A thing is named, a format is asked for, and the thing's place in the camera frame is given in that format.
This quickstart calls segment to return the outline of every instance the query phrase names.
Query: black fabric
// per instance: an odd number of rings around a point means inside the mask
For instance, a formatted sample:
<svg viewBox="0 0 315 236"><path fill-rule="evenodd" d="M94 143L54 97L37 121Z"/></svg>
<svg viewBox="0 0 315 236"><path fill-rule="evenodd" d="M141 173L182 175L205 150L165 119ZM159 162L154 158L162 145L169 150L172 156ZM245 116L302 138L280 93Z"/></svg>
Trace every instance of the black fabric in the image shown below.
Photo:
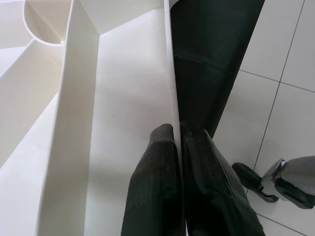
<svg viewBox="0 0 315 236"><path fill-rule="evenodd" d="M264 236L236 173L207 132L181 124L189 236Z"/></svg>
<svg viewBox="0 0 315 236"><path fill-rule="evenodd" d="M180 120L212 137L264 0L180 0L171 26Z"/></svg>
<svg viewBox="0 0 315 236"><path fill-rule="evenodd" d="M181 177L173 127L150 135L128 189L122 236L184 236Z"/></svg>

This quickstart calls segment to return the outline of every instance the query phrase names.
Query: floor tile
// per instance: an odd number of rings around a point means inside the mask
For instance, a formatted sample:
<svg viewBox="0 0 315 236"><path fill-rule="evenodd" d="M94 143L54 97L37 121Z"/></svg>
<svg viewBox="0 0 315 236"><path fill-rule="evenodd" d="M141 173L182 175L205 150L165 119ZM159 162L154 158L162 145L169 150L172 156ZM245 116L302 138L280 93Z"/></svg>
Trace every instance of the floor tile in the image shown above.
<svg viewBox="0 0 315 236"><path fill-rule="evenodd" d="M241 69L280 80L303 0L266 0Z"/></svg>
<svg viewBox="0 0 315 236"><path fill-rule="evenodd" d="M240 71L214 141L230 164L253 167L278 83Z"/></svg>
<svg viewBox="0 0 315 236"><path fill-rule="evenodd" d="M279 225L264 217L258 216L258 218L264 228L266 236L302 236L302 234Z"/></svg>
<svg viewBox="0 0 315 236"><path fill-rule="evenodd" d="M305 0L282 81L315 91L315 1Z"/></svg>
<svg viewBox="0 0 315 236"><path fill-rule="evenodd" d="M277 160L315 155L315 93L280 85L258 158L263 175ZM291 202L268 204L249 192L255 211L308 236L314 235L315 210L299 209Z"/></svg>

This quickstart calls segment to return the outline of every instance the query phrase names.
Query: white surface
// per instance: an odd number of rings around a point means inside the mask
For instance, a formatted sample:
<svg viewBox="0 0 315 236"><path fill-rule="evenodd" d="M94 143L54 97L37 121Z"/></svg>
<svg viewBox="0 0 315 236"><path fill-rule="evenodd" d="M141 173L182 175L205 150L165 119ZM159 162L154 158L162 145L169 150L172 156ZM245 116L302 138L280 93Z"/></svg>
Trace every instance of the white surface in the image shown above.
<svg viewBox="0 0 315 236"><path fill-rule="evenodd" d="M32 39L24 27L22 1L0 1L0 49L26 46Z"/></svg>
<svg viewBox="0 0 315 236"><path fill-rule="evenodd" d="M97 32L105 32L155 8L162 0L81 0Z"/></svg>
<svg viewBox="0 0 315 236"><path fill-rule="evenodd" d="M2 74L15 62L26 47L0 49L0 78Z"/></svg>
<svg viewBox="0 0 315 236"><path fill-rule="evenodd" d="M258 219L264 228L266 236L302 236L301 234L264 217L258 216Z"/></svg>
<svg viewBox="0 0 315 236"><path fill-rule="evenodd" d="M166 77L170 83L170 102L172 107L172 125L174 130L174 141L177 147L179 163L182 165L182 145L181 145L181 131L179 123L179 112L177 102L176 80L174 70L174 57L173 57L173 43L172 43L172 30L171 30L171 3L174 1L164 0L164 18L165 18L165 38L166 38Z"/></svg>
<svg viewBox="0 0 315 236"><path fill-rule="evenodd" d="M163 9L101 35L97 63L85 235L120 235L150 132L172 123Z"/></svg>
<svg viewBox="0 0 315 236"><path fill-rule="evenodd" d="M25 26L41 42L60 44L65 40L71 0L25 0Z"/></svg>
<svg viewBox="0 0 315 236"><path fill-rule="evenodd" d="M75 0L38 216L38 236L83 235L98 39L80 1Z"/></svg>
<svg viewBox="0 0 315 236"><path fill-rule="evenodd" d="M0 167L57 93L62 55L33 40L0 78Z"/></svg>
<svg viewBox="0 0 315 236"><path fill-rule="evenodd" d="M34 236L57 95L0 168L0 235Z"/></svg>
<svg viewBox="0 0 315 236"><path fill-rule="evenodd" d="M214 135L230 164L253 168L278 83L240 71Z"/></svg>
<svg viewBox="0 0 315 236"><path fill-rule="evenodd" d="M266 0L241 69L280 80L303 0Z"/></svg>
<svg viewBox="0 0 315 236"><path fill-rule="evenodd" d="M315 1L306 0L282 81L315 91Z"/></svg>
<svg viewBox="0 0 315 236"><path fill-rule="evenodd" d="M315 154L315 93L281 85L256 166L263 174L276 160ZM252 207L270 219L314 235L314 210L302 210L290 202L269 205L249 195Z"/></svg>

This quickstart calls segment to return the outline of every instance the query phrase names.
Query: white plastic structure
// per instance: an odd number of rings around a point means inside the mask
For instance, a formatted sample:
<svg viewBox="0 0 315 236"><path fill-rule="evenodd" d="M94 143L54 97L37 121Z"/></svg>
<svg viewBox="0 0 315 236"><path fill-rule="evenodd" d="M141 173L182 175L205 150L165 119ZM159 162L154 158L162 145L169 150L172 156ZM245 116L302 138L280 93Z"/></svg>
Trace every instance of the white plastic structure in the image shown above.
<svg viewBox="0 0 315 236"><path fill-rule="evenodd" d="M0 2L29 32L0 77L0 235L120 235L150 132L171 123L180 150L174 2Z"/></svg>

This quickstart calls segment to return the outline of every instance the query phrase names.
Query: tile grout line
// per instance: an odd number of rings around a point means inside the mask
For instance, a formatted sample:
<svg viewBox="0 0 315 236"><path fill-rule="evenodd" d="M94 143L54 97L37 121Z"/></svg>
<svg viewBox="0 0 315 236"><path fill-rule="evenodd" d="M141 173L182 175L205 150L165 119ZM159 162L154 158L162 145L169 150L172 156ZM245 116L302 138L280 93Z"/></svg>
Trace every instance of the tile grout line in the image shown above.
<svg viewBox="0 0 315 236"><path fill-rule="evenodd" d="M288 50L286 58L285 58L285 62L284 62L283 70L282 70L282 73L281 73L280 81L279 81L279 84L278 84L278 87L277 87L275 99L274 99L274 102L273 102L272 107L271 107L271 111L270 111L270 114L269 114L269 117L268 117L268 121L267 121L267 124L266 124L264 135L262 136L261 144L260 144L260 147L259 147L259 150L258 150L258 154L257 154L257 158L256 158L256 161L255 161L255 165L254 165L253 170L255 170L255 168L256 168L256 165L257 165L257 162L258 162L258 158L259 158L259 155L260 155L260 152L261 152L262 144L263 144L265 136L266 136L268 124L269 124L270 117L271 117L271 114L272 114L272 111L273 111L273 108L274 108L274 105L275 105L275 102L276 102L276 98L277 98L277 95L278 95L278 92L279 92L279 87L280 87L280 84L281 84L281 80L282 80L282 77L284 75L284 69L285 69L285 66L286 66L287 59L288 59L289 54L290 54L291 46L292 46L292 43L293 43L293 40L294 40L294 36L295 36L295 33L296 33L297 26L298 26L299 21L300 21L300 17L301 17L301 14L302 14L304 3L305 3L305 0L303 0L302 7L301 7L301 10L300 10L300 14L299 14L299 17L298 17L297 22L296 22L296 26L295 26L294 33L293 33L293 36L292 36L292 40L291 40L291 43L290 43L290 46L289 46L289 50Z"/></svg>
<svg viewBox="0 0 315 236"><path fill-rule="evenodd" d="M307 91L307 92L315 92L315 91L313 91L313 90L310 90L310 89L307 89L307 88L298 87L298 86L296 86L296 85L291 85L291 84L288 84L288 83L285 83L285 82L281 82L281 84L283 84L283 85L289 85L289 86L292 86L292 87L295 87L295 88L298 88L298 89L305 90L305 91Z"/></svg>
<svg viewBox="0 0 315 236"><path fill-rule="evenodd" d="M251 72L248 72L248 71L245 71L245 70L239 70L239 71L242 71L242 72L245 72L245 73L248 73L248 74L251 74L251 75L255 75L255 76L258 76L258 77L261 77L261 78L264 78L264 79L267 79L267 80L272 80L272 81L275 81L275 82L279 83L278 80L270 79L270 78L268 78L266 76L258 75L258 74L251 73Z"/></svg>
<svg viewBox="0 0 315 236"><path fill-rule="evenodd" d="M292 231L294 231L294 232L296 232L296 233L299 233L299 234L301 234L301 235L303 235L303 236L307 236L307 235L305 235L304 233L298 232L297 230L292 229L292 228L290 228L290 227L288 227L288 226L286 226L286 225L283 225L283 224L281 224L281 223L279 223L279 222L277 222L277 221L275 221L275 220L273 220L273 219L270 219L270 218L268 218L268 217L266 217L266 216L263 216L263 215L258 214L258 213L257 213L257 215L259 215L259 216L261 216L261 217L263 217L263 218L265 218L265 219L267 219L267 220L270 220L270 221L272 221L272 222L274 222L274 223L276 223L276 224L278 224L278 225L281 225L281 226L283 226L283 227L285 227L285 228L287 228L287 229L289 229L289 230L292 230Z"/></svg>
<svg viewBox="0 0 315 236"><path fill-rule="evenodd" d="M251 73L251 72L248 72L248 71L245 71L245 70L239 70L239 71L242 71L242 72L245 72L245 73L248 73L248 74L251 74L251 75L255 75L255 76L261 77L263 79L267 79L267 80L271 80L273 82L279 83L278 80L270 79L270 78L262 76L262 75L254 74L254 73ZM288 83L285 83L285 82L280 82L280 83L283 84L283 85L289 85L289 86L292 86L292 87L295 87L295 88L298 88L298 89L302 89L302 90L305 90L305 91L308 91L308 92L315 92L314 90L310 90L310 89L307 89L307 88L302 88L302 87L299 87L299 86L296 86L296 85L291 85L291 84L288 84Z"/></svg>

